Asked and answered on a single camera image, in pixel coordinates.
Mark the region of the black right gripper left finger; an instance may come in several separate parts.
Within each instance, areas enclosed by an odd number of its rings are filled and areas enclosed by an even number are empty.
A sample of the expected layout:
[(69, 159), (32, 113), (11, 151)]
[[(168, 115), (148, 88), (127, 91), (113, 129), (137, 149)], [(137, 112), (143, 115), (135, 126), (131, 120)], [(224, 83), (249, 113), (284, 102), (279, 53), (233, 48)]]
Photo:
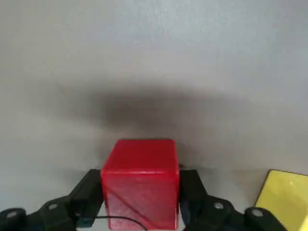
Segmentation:
[(23, 208), (0, 212), (2, 231), (75, 231), (92, 227), (103, 204), (100, 170), (91, 169), (66, 196), (27, 214)]

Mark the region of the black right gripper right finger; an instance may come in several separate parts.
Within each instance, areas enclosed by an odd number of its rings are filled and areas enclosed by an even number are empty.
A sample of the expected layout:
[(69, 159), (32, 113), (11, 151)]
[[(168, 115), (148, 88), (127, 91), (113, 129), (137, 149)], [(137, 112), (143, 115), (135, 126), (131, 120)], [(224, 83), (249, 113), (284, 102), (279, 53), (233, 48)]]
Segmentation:
[(238, 212), (231, 202), (209, 195), (197, 170), (180, 170), (180, 214), (185, 231), (285, 231), (268, 210)]

